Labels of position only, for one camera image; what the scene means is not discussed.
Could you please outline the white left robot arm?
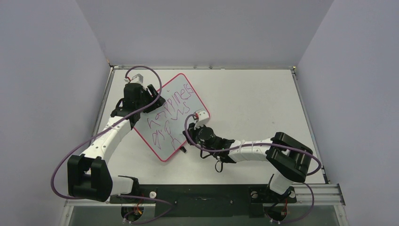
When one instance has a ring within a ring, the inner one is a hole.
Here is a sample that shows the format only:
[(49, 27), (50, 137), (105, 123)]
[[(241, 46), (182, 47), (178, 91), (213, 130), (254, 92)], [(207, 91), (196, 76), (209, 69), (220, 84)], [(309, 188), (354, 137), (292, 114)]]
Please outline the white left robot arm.
[(140, 114), (150, 113), (165, 103), (153, 85), (128, 83), (108, 122), (94, 142), (80, 155), (67, 161), (68, 193), (78, 199), (105, 202), (111, 196), (122, 195), (128, 202), (140, 198), (138, 179), (112, 176), (108, 162), (114, 151), (140, 120)]

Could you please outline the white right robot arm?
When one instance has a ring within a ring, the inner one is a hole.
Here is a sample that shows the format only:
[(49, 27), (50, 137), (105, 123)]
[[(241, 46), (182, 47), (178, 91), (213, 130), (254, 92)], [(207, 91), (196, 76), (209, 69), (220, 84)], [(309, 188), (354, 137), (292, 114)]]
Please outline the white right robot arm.
[(276, 169), (265, 189), (266, 197), (271, 201), (279, 200), (293, 183), (306, 181), (313, 156), (309, 147), (284, 132), (277, 132), (266, 140), (239, 141), (218, 137), (212, 128), (196, 128), (194, 123), (190, 123), (183, 135), (190, 145), (208, 152), (221, 164), (269, 162)]

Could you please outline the pink framed whiteboard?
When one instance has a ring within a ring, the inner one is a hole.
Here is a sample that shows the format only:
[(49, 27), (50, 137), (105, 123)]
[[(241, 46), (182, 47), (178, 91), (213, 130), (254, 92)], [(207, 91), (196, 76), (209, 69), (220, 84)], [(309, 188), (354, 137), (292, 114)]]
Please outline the pink framed whiteboard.
[(165, 103), (155, 111), (143, 113), (134, 130), (158, 159), (168, 161), (186, 143), (184, 122), (189, 114), (207, 107), (183, 73), (177, 74), (162, 87)]

